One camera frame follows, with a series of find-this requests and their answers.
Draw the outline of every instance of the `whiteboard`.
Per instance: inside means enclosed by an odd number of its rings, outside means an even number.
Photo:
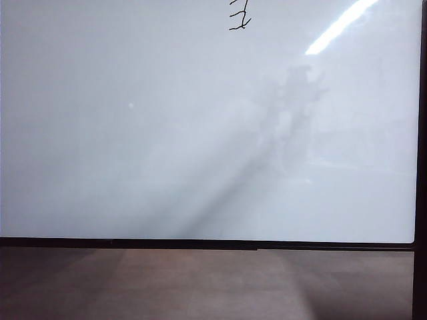
[[[1,235],[413,242],[421,15],[2,0]]]

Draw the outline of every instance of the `black marker writing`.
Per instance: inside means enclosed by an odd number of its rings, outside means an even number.
[[[232,2],[230,2],[230,5],[232,5],[233,3],[235,3],[236,1],[238,1],[238,0],[233,0]],[[245,27],[246,27],[246,25],[249,23],[249,21],[251,21],[252,20],[252,18],[249,18],[249,20],[247,20],[246,22],[245,22],[245,18],[246,18],[246,7],[248,6],[248,0],[246,0],[246,2],[245,2],[245,7],[244,7],[244,9],[243,10],[241,10],[241,11],[239,11],[239,12],[236,12],[236,13],[234,13],[234,14],[232,14],[232,15],[230,15],[230,18],[231,17],[235,17],[236,15],[240,15],[240,14],[243,14],[243,17],[242,17],[242,24],[240,25],[240,26],[238,26],[238,27],[236,27],[236,28],[230,28],[229,30],[237,30],[237,29],[240,29],[240,28],[242,28],[242,29],[245,29]]]

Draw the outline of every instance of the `whiteboard frame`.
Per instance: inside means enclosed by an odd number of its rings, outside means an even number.
[[[412,320],[427,319],[427,0],[423,0],[418,118],[415,240],[399,243],[321,243],[293,241],[236,241],[193,239],[70,239],[0,237],[0,247],[72,247],[115,249],[214,249],[214,250],[325,250],[325,251],[412,251],[414,286]]]

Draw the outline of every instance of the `wooden floor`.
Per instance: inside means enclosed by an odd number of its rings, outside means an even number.
[[[0,249],[1,320],[409,320],[412,253]]]

